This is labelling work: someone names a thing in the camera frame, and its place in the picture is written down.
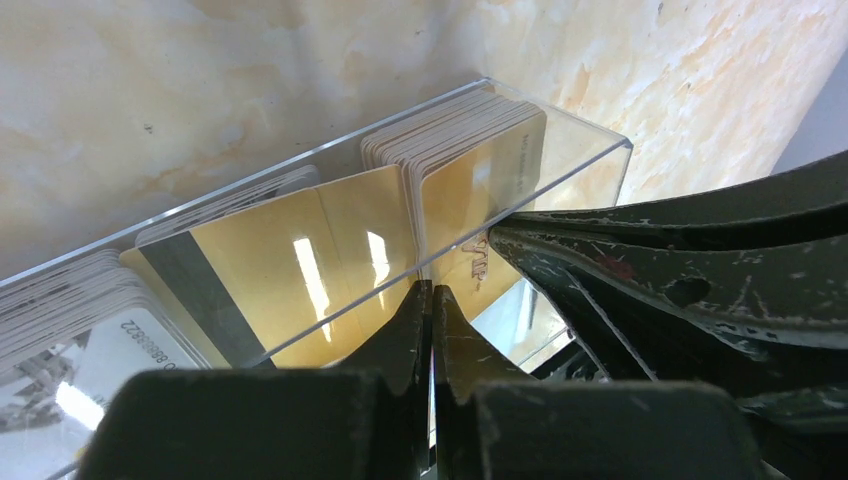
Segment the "gold credit card stack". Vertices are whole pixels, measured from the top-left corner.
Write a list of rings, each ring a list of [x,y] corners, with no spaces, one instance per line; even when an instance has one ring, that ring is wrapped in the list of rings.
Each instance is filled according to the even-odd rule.
[[[397,166],[425,271],[450,286],[472,320],[518,280],[482,228],[535,192],[547,115],[529,101],[476,89],[367,135],[369,169]]]

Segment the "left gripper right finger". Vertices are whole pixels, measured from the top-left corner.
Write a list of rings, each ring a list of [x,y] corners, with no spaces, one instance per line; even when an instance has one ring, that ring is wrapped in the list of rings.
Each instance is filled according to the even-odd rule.
[[[720,389],[545,382],[433,296],[436,454],[443,479],[758,479],[757,444]]]

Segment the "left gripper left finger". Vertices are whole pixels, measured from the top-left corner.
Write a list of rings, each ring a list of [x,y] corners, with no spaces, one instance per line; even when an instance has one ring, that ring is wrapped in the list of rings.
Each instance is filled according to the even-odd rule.
[[[328,368],[142,372],[119,390],[81,479],[416,479],[429,463],[432,285]]]

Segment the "clear plastic card box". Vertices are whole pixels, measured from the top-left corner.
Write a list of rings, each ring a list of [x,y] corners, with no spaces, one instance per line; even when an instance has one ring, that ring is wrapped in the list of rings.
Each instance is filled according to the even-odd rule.
[[[2,477],[79,478],[138,373],[332,367],[419,280],[536,369],[571,332],[488,229],[616,204],[632,150],[481,79],[4,279]]]

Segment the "black card holder wallet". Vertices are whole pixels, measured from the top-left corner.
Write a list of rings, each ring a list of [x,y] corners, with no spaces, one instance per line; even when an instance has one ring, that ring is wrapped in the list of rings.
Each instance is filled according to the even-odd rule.
[[[502,355],[531,373],[574,335],[553,305],[527,280],[516,282],[471,325]]]

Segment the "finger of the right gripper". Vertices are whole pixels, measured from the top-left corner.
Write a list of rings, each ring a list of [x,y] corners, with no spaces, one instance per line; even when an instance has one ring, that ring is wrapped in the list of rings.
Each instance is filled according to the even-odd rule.
[[[679,251],[827,239],[847,232],[847,154],[698,194],[595,210],[515,213],[506,225]]]
[[[845,235],[740,249],[498,225],[490,242],[614,380],[703,381],[753,411],[847,407]]]

